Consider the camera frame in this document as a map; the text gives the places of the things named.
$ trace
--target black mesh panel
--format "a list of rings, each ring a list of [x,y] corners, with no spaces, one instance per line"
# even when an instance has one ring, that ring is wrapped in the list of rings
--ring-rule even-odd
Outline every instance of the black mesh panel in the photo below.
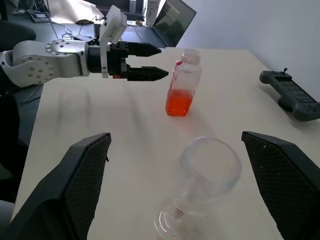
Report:
[[[95,217],[108,147],[105,138],[88,149],[64,193],[67,211],[81,240],[87,239]]]
[[[244,142],[260,194],[282,237],[304,239],[317,190],[277,145],[250,135]]]

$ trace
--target paper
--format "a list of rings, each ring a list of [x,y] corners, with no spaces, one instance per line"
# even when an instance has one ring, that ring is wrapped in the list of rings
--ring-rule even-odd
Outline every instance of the paper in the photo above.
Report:
[[[96,5],[84,0],[48,0],[48,4],[52,21],[57,24],[89,23],[103,17]]]

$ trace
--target laptop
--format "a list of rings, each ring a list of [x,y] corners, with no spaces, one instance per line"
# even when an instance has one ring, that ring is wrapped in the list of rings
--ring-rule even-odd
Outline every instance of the laptop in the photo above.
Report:
[[[158,48],[176,47],[196,13],[182,0],[166,0],[153,27],[128,26],[121,40]]]

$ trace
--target glass base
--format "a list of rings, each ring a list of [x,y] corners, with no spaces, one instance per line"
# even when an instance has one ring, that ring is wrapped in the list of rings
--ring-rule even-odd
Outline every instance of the glass base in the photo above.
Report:
[[[182,216],[183,212],[179,211],[170,199],[163,201],[154,215],[154,226],[159,234],[157,240],[182,240]]]

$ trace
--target white mounting bracket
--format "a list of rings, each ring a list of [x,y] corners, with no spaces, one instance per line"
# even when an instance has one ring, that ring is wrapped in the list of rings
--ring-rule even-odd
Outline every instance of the white mounting bracket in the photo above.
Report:
[[[107,51],[110,49],[108,43],[118,43],[127,28],[127,16],[121,13],[119,8],[112,5],[105,17],[106,19],[100,27],[98,40],[100,43],[101,73],[102,77],[107,79],[109,76]]]

